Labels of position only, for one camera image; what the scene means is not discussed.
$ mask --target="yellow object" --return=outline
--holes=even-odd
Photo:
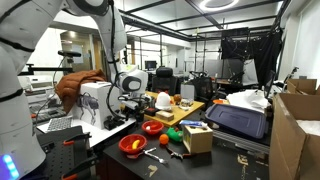
[[[169,142],[169,136],[166,134],[161,134],[159,137],[160,144],[166,145]]]
[[[137,149],[137,147],[139,146],[139,143],[140,143],[140,140],[135,140],[133,143],[132,143],[132,149]]]

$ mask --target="keyboard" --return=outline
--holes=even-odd
[[[36,105],[36,106],[29,107],[29,110],[31,114],[37,114],[40,108],[41,108],[40,105]],[[47,121],[50,121],[50,119],[52,118],[59,118],[66,115],[67,113],[63,111],[62,107],[42,109],[38,114],[37,123],[47,122]],[[33,124],[36,124],[36,118],[32,118],[32,122]]]
[[[47,132],[70,128],[71,123],[72,123],[72,116],[53,118],[49,122],[49,127],[47,129]]]

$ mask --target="robotic arm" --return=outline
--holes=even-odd
[[[144,94],[148,75],[136,70],[121,73],[114,55],[126,44],[121,16],[112,0],[1,0],[0,1],[0,177],[25,176],[45,159],[32,133],[28,102],[20,87],[21,72],[39,39],[60,10],[91,16],[98,25],[107,54],[111,81],[132,97]]]

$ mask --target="orange bowl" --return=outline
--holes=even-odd
[[[163,124],[159,121],[147,121],[142,124],[142,130],[150,135],[159,133],[163,129]]]
[[[132,149],[134,141],[140,140],[137,149]],[[137,154],[147,145],[147,139],[140,134],[130,134],[123,137],[119,142],[119,149],[128,154]]]

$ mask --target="brown fabric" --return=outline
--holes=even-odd
[[[62,101],[66,113],[70,112],[72,106],[76,102],[81,84],[96,81],[106,81],[106,77],[100,69],[81,71],[62,77],[56,86],[56,93]]]

